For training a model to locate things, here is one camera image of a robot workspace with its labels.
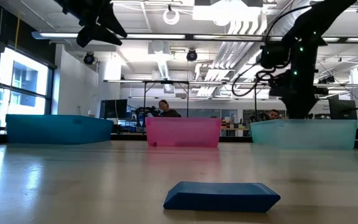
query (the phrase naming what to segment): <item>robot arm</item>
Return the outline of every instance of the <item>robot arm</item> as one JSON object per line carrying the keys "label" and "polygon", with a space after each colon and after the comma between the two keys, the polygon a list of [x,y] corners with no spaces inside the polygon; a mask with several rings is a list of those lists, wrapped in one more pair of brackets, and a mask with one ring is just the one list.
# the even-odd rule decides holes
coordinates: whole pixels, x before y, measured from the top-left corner
{"label": "robot arm", "polygon": [[326,45],[321,37],[335,19],[357,0],[325,0],[302,14],[282,41],[262,47],[260,64],[273,69],[291,62],[291,69],[271,78],[270,95],[280,96],[291,119],[304,119],[318,101],[316,94],[328,94],[326,88],[313,86],[317,50]]}

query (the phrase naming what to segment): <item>yellow cable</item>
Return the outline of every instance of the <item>yellow cable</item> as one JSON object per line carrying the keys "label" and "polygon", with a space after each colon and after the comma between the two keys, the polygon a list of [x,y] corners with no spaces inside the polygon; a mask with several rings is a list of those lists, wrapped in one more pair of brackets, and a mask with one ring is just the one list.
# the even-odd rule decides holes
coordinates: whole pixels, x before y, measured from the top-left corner
{"label": "yellow cable", "polygon": [[16,37],[15,37],[15,52],[17,50],[17,40],[19,39],[19,28],[20,28],[20,16],[21,16],[21,13],[18,12],[19,15],[17,17],[17,26],[16,26]]}

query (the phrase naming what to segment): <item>plastic bin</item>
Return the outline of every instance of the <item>plastic bin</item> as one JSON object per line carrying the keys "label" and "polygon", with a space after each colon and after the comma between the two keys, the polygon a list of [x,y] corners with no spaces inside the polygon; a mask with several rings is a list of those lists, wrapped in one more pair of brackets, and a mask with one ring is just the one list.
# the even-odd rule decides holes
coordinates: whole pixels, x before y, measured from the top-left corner
{"label": "plastic bin", "polygon": [[149,146],[216,147],[221,135],[217,118],[146,118]]}
{"label": "plastic bin", "polygon": [[112,121],[75,115],[6,116],[7,140],[20,144],[86,144],[109,141]]}
{"label": "plastic bin", "polygon": [[278,119],[251,124],[256,144],[297,149],[353,149],[356,120]]}

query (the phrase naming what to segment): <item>blue block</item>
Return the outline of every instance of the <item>blue block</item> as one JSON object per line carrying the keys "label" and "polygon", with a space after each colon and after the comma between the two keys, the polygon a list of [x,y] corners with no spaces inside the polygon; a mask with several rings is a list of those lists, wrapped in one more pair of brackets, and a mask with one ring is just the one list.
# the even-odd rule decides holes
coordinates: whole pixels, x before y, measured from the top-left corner
{"label": "blue block", "polygon": [[264,184],[179,182],[165,199],[174,210],[267,212],[280,196]]}
{"label": "blue block", "polygon": [[109,141],[112,121],[75,115],[6,116],[7,140],[19,144],[86,144]]}

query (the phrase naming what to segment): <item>blue bin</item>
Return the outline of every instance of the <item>blue bin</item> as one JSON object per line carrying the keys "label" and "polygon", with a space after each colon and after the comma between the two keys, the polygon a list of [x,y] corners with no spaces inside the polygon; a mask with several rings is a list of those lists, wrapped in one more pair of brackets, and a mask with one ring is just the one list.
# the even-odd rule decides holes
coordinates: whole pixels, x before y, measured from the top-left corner
{"label": "blue bin", "polygon": [[75,115],[6,116],[7,140],[19,144],[86,144],[109,141],[112,121]]}
{"label": "blue bin", "polygon": [[353,149],[356,120],[278,119],[251,124],[256,144],[296,149]]}

